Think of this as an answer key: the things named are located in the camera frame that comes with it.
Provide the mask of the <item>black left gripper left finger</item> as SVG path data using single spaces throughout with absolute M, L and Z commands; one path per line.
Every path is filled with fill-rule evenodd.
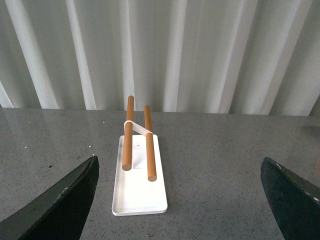
M 90 157 L 25 207 L 0 223 L 2 240 L 78 240 L 99 179 Z

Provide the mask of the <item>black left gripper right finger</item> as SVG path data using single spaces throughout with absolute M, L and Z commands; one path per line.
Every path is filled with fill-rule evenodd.
M 320 238 L 320 188 L 265 157 L 261 183 L 278 227 L 286 240 Z

